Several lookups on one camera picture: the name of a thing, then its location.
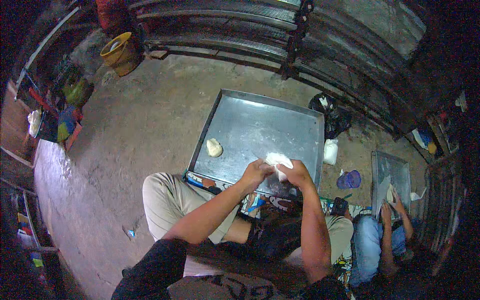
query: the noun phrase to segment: beige pants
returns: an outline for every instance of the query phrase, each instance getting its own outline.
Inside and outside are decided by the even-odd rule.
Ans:
[[[155,241],[161,239],[178,220],[214,197],[213,194],[167,173],[148,176],[143,186],[144,208],[148,228]],[[239,206],[227,216],[209,239],[218,244],[232,225]],[[352,222],[344,217],[327,216],[328,234],[332,247],[332,263],[350,246],[353,235]],[[285,259],[290,264],[301,265],[301,247]]]
[[[330,246],[332,248],[332,264],[350,247],[353,235],[353,224],[342,216],[326,216]],[[284,261],[288,264],[302,265],[301,247],[295,249]]]
[[[178,220],[215,197],[212,193],[183,182],[167,173],[148,176],[143,187],[145,216],[155,241],[161,239]],[[209,239],[218,244],[232,225],[237,205]]]

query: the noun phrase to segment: hand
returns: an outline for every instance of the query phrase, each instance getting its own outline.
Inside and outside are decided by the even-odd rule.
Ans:
[[[248,165],[239,183],[245,187],[246,194],[250,194],[258,188],[265,177],[272,175],[274,171],[273,166],[264,163],[263,159],[257,159]]]
[[[392,226],[392,210],[390,209],[390,204],[382,204],[382,223],[384,226]]]
[[[311,187],[313,187],[315,190],[315,185],[313,184],[312,178],[310,177],[310,174],[308,173],[308,170],[302,161],[292,159],[292,164],[292,169],[280,164],[276,167],[280,171],[284,172],[288,181],[290,181],[293,185],[298,186],[302,192]]]
[[[406,216],[407,212],[405,211],[405,208],[403,207],[400,196],[398,196],[395,189],[392,190],[392,195],[393,195],[393,198],[395,199],[395,203],[392,205],[393,208],[396,210],[396,212],[398,212],[399,215]]]

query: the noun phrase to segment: black plastic bag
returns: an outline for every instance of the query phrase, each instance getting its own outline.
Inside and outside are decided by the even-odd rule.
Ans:
[[[326,100],[322,105],[320,99]],[[352,126],[352,115],[349,111],[339,108],[334,98],[326,94],[316,94],[308,103],[308,108],[321,112],[325,116],[325,139],[335,139],[343,131]]]

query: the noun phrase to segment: forearm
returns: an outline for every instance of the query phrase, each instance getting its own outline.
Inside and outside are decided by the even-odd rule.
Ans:
[[[331,247],[322,204],[315,186],[303,191],[301,248],[309,281],[315,282],[328,274]]]
[[[243,182],[235,183],[178,220],[163,239],[180,238],[190,244],[202,242],[217,229],[246,194]]]
[[[398,268],[395,265],[393,259],[393,252],[392,252],[392,226],[385,225],[384,226],[384,236],[382,240],[382,255],[381,255],[381,263],[380,263],[380,270],[384,273],[387,277],[394,275]]]
[[[405,241],[408,242],[413,237],[413,226],[407,213],[404,213],[401,216],[403,222],[403,229],[405,231]]]

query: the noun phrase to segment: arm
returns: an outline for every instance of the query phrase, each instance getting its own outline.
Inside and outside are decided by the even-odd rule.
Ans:
[[[317,190],[307,168],[299,160],[292,160],[293,169],[283,165],[277,168],[303,193],[303,216],[301,223],[301,248],[303,266],[310,283],[329,274],[331,247],[325,216]]]
[[[393,259],[392,252],[392,211],[390,205],[382,205],[382,222],[384,224],[384,236],[382,239],[382,255],[380,262],[380,271],[391,278],[398,271],[398,267]]]
[[[406,244],[408,244],[408,242],[413,237],[412,223],[410,222],[408,214],[405,211],[405,208],[403,207],[400,196],[398,196],[398,194],[396,193],[395,190],[393,191],[393,197],[395,198],[395,204],[393,205],[393,208],[402,217],[403,229],[405,230],[405,242],[406,242]]]
[[[200,243],[211,235],[233,208],[247,194],[253,192],[266,176],[272,174],[273,170],[273,167],[269,167],[261,159],[250,163],[237,183],[181,218],[162,239],[180,238],[191,244]]]

